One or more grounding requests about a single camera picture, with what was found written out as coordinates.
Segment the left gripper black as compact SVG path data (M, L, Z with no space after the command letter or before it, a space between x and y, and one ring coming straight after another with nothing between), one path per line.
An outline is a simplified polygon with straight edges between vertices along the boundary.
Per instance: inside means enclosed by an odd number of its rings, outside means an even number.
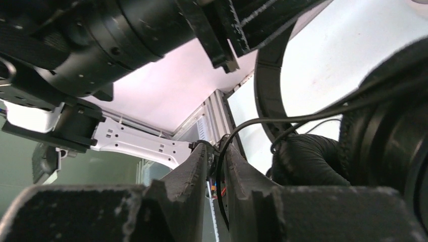
M196 38L215 68L238 65L214 4L199 1L89 1L67 28L67 72L128 74Z

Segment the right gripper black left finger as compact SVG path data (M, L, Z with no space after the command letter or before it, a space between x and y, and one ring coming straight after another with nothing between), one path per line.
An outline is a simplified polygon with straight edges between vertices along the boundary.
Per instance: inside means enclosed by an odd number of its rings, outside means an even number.
M201 241L207 147L144 185L40 185L1 220L1 241Z

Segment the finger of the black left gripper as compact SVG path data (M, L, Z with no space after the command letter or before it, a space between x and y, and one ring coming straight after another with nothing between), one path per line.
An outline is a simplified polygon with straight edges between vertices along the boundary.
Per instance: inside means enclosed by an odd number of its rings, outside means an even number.
M246 55L266 46L293 25L299 17L324 1L231 1L231 42L236 55Z

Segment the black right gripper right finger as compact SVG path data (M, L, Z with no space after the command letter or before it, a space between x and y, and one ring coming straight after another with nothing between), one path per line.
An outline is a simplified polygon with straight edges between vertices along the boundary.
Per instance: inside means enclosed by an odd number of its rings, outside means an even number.
M231 241L427 241L392 188L283 187L233 146L224 173Z

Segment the small black on-ear headphones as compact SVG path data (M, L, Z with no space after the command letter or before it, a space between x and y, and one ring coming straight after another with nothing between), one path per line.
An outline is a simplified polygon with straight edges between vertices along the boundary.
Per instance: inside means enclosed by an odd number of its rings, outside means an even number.
M427 227L427 37L382 62L351 103L408 84L412 91L343 114L337 141L291 135L273 145L267 172L281 185L386 186Z

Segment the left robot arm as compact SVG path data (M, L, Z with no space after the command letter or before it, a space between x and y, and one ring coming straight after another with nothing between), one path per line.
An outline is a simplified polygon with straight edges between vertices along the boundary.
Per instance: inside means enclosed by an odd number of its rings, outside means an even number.
M112 151L181 165L194 144L129 128L85 97L197 39L214 68L261 49L322 1L1 1L2 130L40 142L34 183L61 153Z

